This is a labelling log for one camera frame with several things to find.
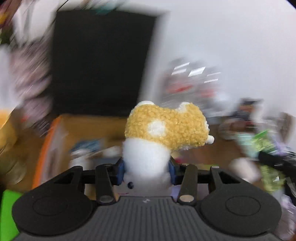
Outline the green tissue packet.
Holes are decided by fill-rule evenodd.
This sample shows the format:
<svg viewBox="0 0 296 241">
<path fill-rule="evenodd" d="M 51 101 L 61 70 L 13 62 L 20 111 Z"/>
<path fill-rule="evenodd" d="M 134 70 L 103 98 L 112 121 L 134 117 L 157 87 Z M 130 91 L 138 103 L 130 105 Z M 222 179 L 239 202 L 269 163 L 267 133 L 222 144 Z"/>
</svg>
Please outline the green tissue packet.
<svg viewBox="0 0 296 241">
<path fill-rule="evenodd" d="M 280 190 L 284 185 L 285 175 L 276 166 L 279 163 L 276 156 L 278 148 L 270 131 L 264 130 L 255 134 L 251 143 L 255 157 L 260 163 L 261 180 L 265 190 L 270 194 Z"/>
</svg>

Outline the white plastic bottle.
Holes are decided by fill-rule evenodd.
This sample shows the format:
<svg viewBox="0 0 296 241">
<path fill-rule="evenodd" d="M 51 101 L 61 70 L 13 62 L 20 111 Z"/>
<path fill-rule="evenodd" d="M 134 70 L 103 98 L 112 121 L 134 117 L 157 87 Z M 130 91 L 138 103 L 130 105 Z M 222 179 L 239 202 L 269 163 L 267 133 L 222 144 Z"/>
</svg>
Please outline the white plastic bottle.
<svg viewBox="0 0 296 241">
<path fill-rule="evenodd" d="M 250 158 L 237 158 L 231 161 L 229 168 L 241 179 L 254 183 L 261 178 L 260 171 Z"/>
</svg>

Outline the yellow white plush toy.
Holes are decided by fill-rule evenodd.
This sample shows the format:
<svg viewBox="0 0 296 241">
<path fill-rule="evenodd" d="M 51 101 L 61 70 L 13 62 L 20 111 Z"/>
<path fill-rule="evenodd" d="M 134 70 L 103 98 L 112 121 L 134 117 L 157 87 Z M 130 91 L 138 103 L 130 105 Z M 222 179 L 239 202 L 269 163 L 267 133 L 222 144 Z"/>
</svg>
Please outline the yellow white plush toy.
<svg viewBox="0 0 296 241">
<path fill-rule="evenodd" d="M 171 109 L 142 101 L 127 119 L 122 144 L 125 173 L 115 192 L 120 196 L 170 196 L 172 152 L 213 143 L 207 120 L 196 105 L 182 102 Z"/>
</svg>

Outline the white handheld device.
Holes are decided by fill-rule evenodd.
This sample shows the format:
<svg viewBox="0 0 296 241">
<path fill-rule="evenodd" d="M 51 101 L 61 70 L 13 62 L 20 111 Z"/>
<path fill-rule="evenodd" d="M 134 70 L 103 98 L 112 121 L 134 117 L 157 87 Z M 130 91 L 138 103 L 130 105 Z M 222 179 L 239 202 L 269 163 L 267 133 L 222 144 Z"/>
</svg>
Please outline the white handheld device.
<svg viewBox="0 0 296 241">
<path fill-rule="evenodd" d="M 83 170 L 93 169 L 93 160 L 91 158 L 92 152 L 89 149 L 77 149 L 70 154 L 71 160 L 69 161 L 69 168 L 74 166 L 81 166 Z"/>
</svg>

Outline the blue white packet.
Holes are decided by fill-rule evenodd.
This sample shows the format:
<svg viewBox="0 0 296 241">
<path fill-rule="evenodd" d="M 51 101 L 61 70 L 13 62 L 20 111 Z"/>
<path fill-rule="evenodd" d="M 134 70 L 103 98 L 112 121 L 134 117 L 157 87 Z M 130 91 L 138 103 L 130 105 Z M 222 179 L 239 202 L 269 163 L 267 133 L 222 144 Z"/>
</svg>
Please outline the blue white packet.
<svg viewBox="0 0 296 241">
<path fill-rule="evenodd" d="M 90 152 L 98 152 L 104 148 L 104 140 L 103 139 L 92 139 L 92 140 L 82 140 L 77 142 L 73 148 L 71 149 L 72 152 L 87 149 Z"/>
</svg>

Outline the red cardboard tray box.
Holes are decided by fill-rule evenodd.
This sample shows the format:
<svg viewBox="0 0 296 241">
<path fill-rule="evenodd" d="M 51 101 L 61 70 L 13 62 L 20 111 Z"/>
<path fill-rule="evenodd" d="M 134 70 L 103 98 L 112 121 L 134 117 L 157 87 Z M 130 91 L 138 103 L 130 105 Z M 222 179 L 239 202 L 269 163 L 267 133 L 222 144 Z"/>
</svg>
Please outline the red cardboard tray box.
<svg viewBox="0 0 296 241">
<path fill-rule="evenodd" d="M 121 146 L 126 118 L 62 114 L 53 120 L 36 165 L 32 188 L 68 169 L 70 150 L 81 141 L 100 141 L 100 149 Z"/>
</svg>

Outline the yellow mug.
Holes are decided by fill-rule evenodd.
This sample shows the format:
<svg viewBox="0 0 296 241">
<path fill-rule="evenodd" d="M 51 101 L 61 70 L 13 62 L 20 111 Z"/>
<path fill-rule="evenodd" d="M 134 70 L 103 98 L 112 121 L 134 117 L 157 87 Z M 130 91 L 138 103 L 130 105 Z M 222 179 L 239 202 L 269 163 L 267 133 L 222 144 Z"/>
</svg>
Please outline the yellow mug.
<svg viewBox="0 0 296 241">
<path fill-rule="evenodd" d="M 18 140 L 18 116 L 15 111 L 1 109 L 1 154 L 9 151 Z"/>
</svg>

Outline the green hard case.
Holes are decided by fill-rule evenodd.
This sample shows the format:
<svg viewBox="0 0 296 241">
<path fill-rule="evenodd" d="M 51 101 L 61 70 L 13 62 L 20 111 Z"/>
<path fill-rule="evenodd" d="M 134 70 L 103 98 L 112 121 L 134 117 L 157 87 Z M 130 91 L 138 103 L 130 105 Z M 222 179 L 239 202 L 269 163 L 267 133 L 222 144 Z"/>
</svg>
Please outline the green hard case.
<svg viewBox="0 0 296 241">
<path fill-rule="evenodd" d="M 11 241 L 19 231 L 11 215 L 13 204 L 22 196 L 22 193 L 4 190 L 1 197 L 1 241 Z"/>
</svg>

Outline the black paper bag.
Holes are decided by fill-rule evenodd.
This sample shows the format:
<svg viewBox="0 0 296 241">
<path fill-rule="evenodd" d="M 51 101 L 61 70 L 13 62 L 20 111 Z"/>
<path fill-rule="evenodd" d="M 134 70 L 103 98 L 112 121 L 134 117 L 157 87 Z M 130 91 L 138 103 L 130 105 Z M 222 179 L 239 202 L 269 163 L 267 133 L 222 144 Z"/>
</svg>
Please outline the black paper bag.
<svg viewBox="0 0 296 241">
<path fill-rule="evenodd" d="M 55 113 L 128 116 L 159 18 L 120 10 L 59 11 L 51 55 Z"/>
</svg>

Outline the purple textured vase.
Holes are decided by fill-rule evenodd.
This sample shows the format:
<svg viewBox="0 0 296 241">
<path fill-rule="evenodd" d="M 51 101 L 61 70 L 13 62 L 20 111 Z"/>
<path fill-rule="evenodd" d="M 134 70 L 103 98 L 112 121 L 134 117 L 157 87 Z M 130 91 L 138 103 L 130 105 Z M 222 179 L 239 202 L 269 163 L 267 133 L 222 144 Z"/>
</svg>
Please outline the purple textured vase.
<svg viewBox="0 0 296 241">
<path fill-rule="evenodd" d="M 52 80 L 50 41 L 38 39 L 14 48 L 10 69 L 16 97 L 20 101 L 23 126 L 45 131 L 51 122 L 53 105 L 51 95 L 47 92 Z"/>
</svg>

